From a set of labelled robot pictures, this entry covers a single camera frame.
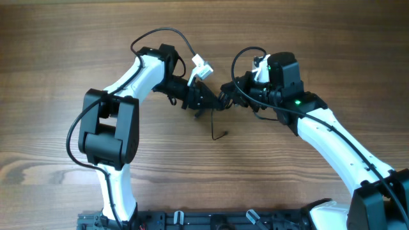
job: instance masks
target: tabletop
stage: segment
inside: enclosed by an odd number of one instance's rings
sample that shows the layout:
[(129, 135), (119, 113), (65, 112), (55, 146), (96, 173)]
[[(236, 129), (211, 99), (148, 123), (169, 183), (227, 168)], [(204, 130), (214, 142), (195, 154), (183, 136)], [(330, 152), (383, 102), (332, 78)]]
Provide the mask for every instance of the tabletop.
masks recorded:
[[(216, 94), (234, 56), (248, 46), (293, 52), (306, 91), (319, 95), (369, 151), (396, 170), (409, 163), (409, 14), (404, 1), (154, 1), (0, 6), (0, 229), (73, 229), (100, 210), (96, 173), (75, 165), (65, 139), (89, 88), (104, 89), (132, 65), (129, 46), (157, 27), (179, 29), (214, 74)], [(135, 46), (174, 45), (161, 31)], [(251, 69), (256, 51), (236, 63)], [(182, 72), (180, 65), (177, 73)], [(249, 108), (180, 109), (161, 93), (140, 106), (131, 163), (139, 210), (299, 208), (351, 196), (309, 144)], [(274, 117), (271, 109), (260, 112)], [(78, 129), (72, 140), (75, 156)]]

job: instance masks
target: white arm segment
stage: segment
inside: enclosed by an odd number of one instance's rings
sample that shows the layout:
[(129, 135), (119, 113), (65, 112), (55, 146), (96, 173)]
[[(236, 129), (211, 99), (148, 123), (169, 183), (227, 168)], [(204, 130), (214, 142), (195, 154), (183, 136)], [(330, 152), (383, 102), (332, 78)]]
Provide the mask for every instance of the white arm segment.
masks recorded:
[[(378, 172), (384, 178), (389, 176), (388, 171), (393, 168), (377, 159), (355, 138), (353, 138), (353, 136), (338, 122), (330, 109), (316, 109), (307, 114), (321, 119), (329, 125), (333, 125), (358, 148), (369, 162), (375, 165)], [(360, 183), (364, 180), (367, 180), (370, 183), (379, 180), (372, 171), (367, 170), (368, 166), (363, 163), (362, 159), (355, 153), (355, 151), (353, 151), (352, 148), (337, 134), (331, 132), (324, 125), (309, 118), (299, 118), (297, 129), (299, 136), (320, 152), (324, 159), (337, 172), (350, 191), (351, 196), (355, 189), (361, 187)]]
[[(139, 105), (143, 102), (146, 96), (148, 96), (148, 93), (152, 88), (162, 82), (165, 75), (165, 64), (163, 61), (148, 55), (143, 55), (141, 58), (143, 60), (143, 69), (139, 72), (138, 76), (125, 86), (124, 90), (115, 94), (116, 96), (121, 97), (132, 96), (133, 98), (138, 98)], [(112, 92), (117, 89), (136, 73), (138, 67), (139, 59), (135, 58), (135, 63), (132, 67), (117, 82), (106, 87), (104, 90)], [(136, 207), (136, 200), (132, 194), (129, 164), (125, 164), (120, 171), (116, 171), (114, 167), (104, 164), (98, 164), (97, 166), (110, 174), (109, 179), (111, 182), (112, 198), (120, 221), (130, 220)], [(102, 196), (104, 197), (104, 209), (102, 210), (102, 213), (110, 220), (115, 220), (109, 203), (105, 176), (100, 171), (96, 171), (96, 173), (98, 174)]]

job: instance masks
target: black cable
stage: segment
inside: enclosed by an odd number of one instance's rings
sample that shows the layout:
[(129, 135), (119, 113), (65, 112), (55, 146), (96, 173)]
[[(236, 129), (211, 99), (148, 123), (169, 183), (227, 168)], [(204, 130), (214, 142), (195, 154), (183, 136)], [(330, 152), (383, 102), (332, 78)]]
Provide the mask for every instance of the black cable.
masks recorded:
[(264, 119), (264, 120), (267, 120), (267, 121), (278, 121), (278, 119), (275, 119), (275, 118), (264, 118), (264, 117), (260, 116), (259, 114), (257, 114), (256, 111), (253, 111), (253, 113), (258, 119)]
[(221, 136), (219, 136), (218, 138), (214, 138), (214, 136), (213, 136), (213, 111), (214, 111), (214, 109), (212, 109), (212, 113), (210, 114), (210, 125), (212, 126), (212, 139), (213, 139), (213, 141), (216, 141), (217, 139), (220, 139), (220, 138), (224, 137), (225, 135), (227, 135), (228, 132), (224, 131), (224, 133)]
[(191, 53), (193, 54), (193, 56), (196, 55), (196, 53), (193, 51), (192, 46), (190, 46), (190, 43), (187, 41), (186, 37), (185, 37), (179, 30), (173, 29), (173, 28), (170, 28), (170, 27), (161, 27), (161, 28), (158, 28), (158, 29), (154, 29), (154, 30), (149, 31), (149, 32), (147, 32), (146, 34), (144, 34), (144, 35), (138, 37), (135, 41), (133, 41), (133, 42), (130, 44), (130, 50), (131, 50), (134, 54), (136, 54), (136, 51), (134, 50), (134, 45), (135, 45), (135, 43), (137, 43), (140, 39), (142, 39), (142, 38), (144, 38), (144, 37), (146, 37), (146, 36), (148, 36), (148, 35), (150, 35), (150, 34), (152, 34), (152, 33), (154, 33), (154, 32), (157, 32), (157, 31), (173, 31), (173, 32), (175, 32), (175, 33), (178, 33), (178, 34), (185, 40), (186, 45), (187, 45), (187, 47), (190, 49), (190, 51), (191, 51)]
[(190, 43), (187, 41), (186, 37), (185, 37), (181, 32), (179, 32), (177, 29), (173, 29), (173, 28), (169, 28), (169, 27), (158, 28), (158, 29), (154, 29), (154, 30), (152, 30), (152, 31), (150, 31), (150, 32), (147, 32), (146, 34), (144, 34), (144, 35), (138, 37), (135, 41), (132, 42), (132, 44), (131, 44), (131, 46), (130, 46), (130, 50), (131, 50), (131, 51), (136, 55), (136, 57), (139, 59), (139, 67), (138, 67), (137, 71), (136, 71), (125, 83), (123, 83), (118, 89), (115, 89), (114, 91), (112, 91), (112, 92), (110, 92), (110, 93), (108, 93), (108, 94), (106, 94), (106, 95), (100, 97), (98, 100), (94, 101), (91, 105), (89, 105), (88, 107), (86, 107), (86, 108), (77, 116), (77, 118), (76, 118), (76, 119), (74, 120), (74, 122), (72, 123), (70, 129), (68, 130), (67, 137), (66, 137), (66, 142), (65, 142), (66, 152), (68, 153), (68, 156), (71, 158), (71, 160), (72, 160), (74, 163), (76, 163), (76, 164), (79, 165), (79, 166), (88, 168), (88, 169), (94, 169), (94, 170), (100, 171), (101, 173), (104, 174), (105, 180), (106, 180), (106, 182), (107, 182), (107, 190), (108, 190), (109, 203), (110, 203), (110, 205), (111, 205), (111, 211), (112, 211), (112, 214), (114, 215), (115, 221), (116, 221), (116, 223), (117, 223), (117, 225), (118, 225), (118, 227), (119, 227), (120, 229), (123, 229), (123, 226), (122, 226), (122, 224), (121, 224), (121, 222), (120, 222), (120, 219), (118, 218), (118, 214), (116, 213), (116, 210), (115, 210), (115, 204), (114, 204), (114, 202), (113, 202), (114, 199), (112, 198), (111, 182), (110, 182), (110, 180), (109, 180), (109, 174), (108, 174), (108, 172), (106, 172), (105, 170), (103, 170), (103, 169), (101, 169), (101, 168), (99, 168), (99, 167), (96, 167), (96, 166), (93, 166), (93, 165), (89, 165), (89, 164), (84, 164), (84, 163), (78, 161), (78, 160), (74, 157), (74, 155), (72, 154), (72, 152), (71, 152), (71, 147), (70, 147), (71, 137), (72, 137), (72, 133), (73, 133), (75, 127), (78, 125), (78, 122), (84, 117), (84, 115), (85, 115), (87, 112), (89, 112), (94, 106), (96, 106), (96, 105), (98, 105), (99, 103), (103, 102), (105, 99), (107, 99), (107, 98), (109, 98), (110, 96), (115, 95), (117, 92), (121, 91), (121, 90), (122, 90), (125, 86), (127, 86), (127, 85), (139, 74), (139, 72), (142, 70), (142, 68), (143, 68), (143, 61), (142, 61), (142, 58), (140, 57), (140, 55), (134, 50), (134, 45), (135, 45), (135, 43), (138, 42), (140, 39), (144, 38), (145, 36), (148, 36), (148, 35), (150, 35), (150, 34), (156, 32), (156, 31), (161, 31), (161, 30), (170, 30), (170, 31), (174, 31), (174, 32), (178, 33), (178, 34), (185, 40), (185, 42), (186, 42), (188, 48), (190, 49), (190, 51), (192, 52), (192, 54), (193, 54), (194, 56), (196, 55), (196, 53), (193, 51), (192, 47), (190, 46)]
[(178, 60), (180, 60), (180, 62), (181, 62), (182, 65), (183, 65), (183, 74), (180, 75), (180, 76), (175, 76), (175, 77), (184, 77), (185, 74), (186, 74), (186, 64), (185, 64), (185, 61), (181, 58), (181, 56), (178, 56)]
[(312, 120), (317, 121), (318, 123), (320, 123), (320, 124), (326, 126), (326, 127), (329, 128), (331, 131), (335, 132), (342, 140), (344, 140), (344, 141), (357, 153), (357, 155), (364, 161), (364, 163), (368, 166), (368, 168), (370, 168), (370, 170), (372, 170), (372, 171), (374, 172), (374, 174), (379, 178), (379, 180), (381, 181), (382, 185), (386, 188), (387, 192), (389, 193), (391, 199), (392, 199), (393, 201), (395, 201), (394, 203), (396, 204), (396, 206), (397, 206), (399, 212), (401, 213), (401, 215), (402, 215), (402, 217), (403, 217), (403, 221), (405, 222), (406, 227), (407, 227), (407, 229), (409, 230), (409, 218), (408, 218), (408, 215), (406, 214), (405, 209), (403, 208), (401, 202), (400, 202), (399, 199), (397, 198), (395, 192), (391, 189), (391, 187), (389, 186), (389, 184), (386, 183), (386, 181), (384, 180), (383, 176), (376, 170), (375, 166), (374, 166), (373, 164), (371, 164), (371, 163), (369, 162), (369, 160), (359, 151), (359, 149), (358, 149), (355, 145), (353, 145), (352, 142), (351, 142), (348, 138), (346, 138), (340, 131), (338, 131), (338, 130), (337, 130), (335, 127), (333, 127), (332, 125), (329, 125), (329, 124), (326, 123), (325, 121), (323, 121), (323, 120), (321, 120), (321, 119), (318, 119), (318, 118), (316, 118), (316, 117), (314, 117), (314, 116), (312, 116), (312, 115), (309, 115), (309, 114), (306, 114), (306, 113), (303, 113), (303, 112), (292, 111), (292, 110), (290, 110), (290, 109), (285, 109), (285, 108), (278, 107), (278, 106), (269, 105), (269, 104), (263, 103), (263, 102), (259, 102), (259, 101), (255, 100), (255, 99), (253, 99), (253, 98), (252, 98), (251, 96), (249, 96), (248, 94), (244, 93), (243, 90), (240, 89), (240, 87), (238, 87), (238, 84), (237, 84), (237, 82), (236, 82), (236, 80), (235, 80), (235, 64), (236, 64), (237, 59), (238, 59), (245, 51), (248, 51), (248, 50), (260, 50), (260, 51), (262, 51), (262, 52), (264, 53), (264, 56), (266, 56), (266, 51), (265, 51), (264, 49), (260, 48), (260, 47), (247, 47), (247, 48), (243, 49), (242, 51), (240, 51), (240, 52), (236, 55), (236, 57), (234, 58), (234, 60), (233, 60), (233, 62), (232, 62), (232, 64), (231, 64), (231, 79), (233, 80), (233, 82), (234, 82), (234, 84), (235, 84), (237, 90), (239, 90), (239, 92), (241, 92), (241, 94), (242, 94), (243, 96), (245, 96), (245, 97), (248, 98), (249, 100), (253, 101), (254, 103), (257, 103), (257, 104), (259, 104), (259, 105), (261, 105), (261, 106), (265, 106), (265, 107), (277, 109), (277, 110), (284, 111), (284, 112), (289, 112), (289, 113), (292, 113), (292, 114), (299, 115), (299, 116), (301, 116), (301, 117), (306, 117), (306, 118), (312, 119)]

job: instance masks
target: black robotic joint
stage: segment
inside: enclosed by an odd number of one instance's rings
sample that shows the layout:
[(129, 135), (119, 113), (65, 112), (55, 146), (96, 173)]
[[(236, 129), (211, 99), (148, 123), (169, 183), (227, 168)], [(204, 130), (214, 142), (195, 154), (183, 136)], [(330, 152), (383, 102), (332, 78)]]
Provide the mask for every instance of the black robotic joint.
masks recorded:
[[(139, 144), (139, 100), (126, 96), (107, 96), (106, 91), (90, 89), (83, 109), (96, 100), (102, 102), (87, 112), (81, 121), (78, 147), (94, 165), (103, 163), (121, 170), (134, 159)], [(101, 118), (116, 117), (116, 126), (105, 125)]]

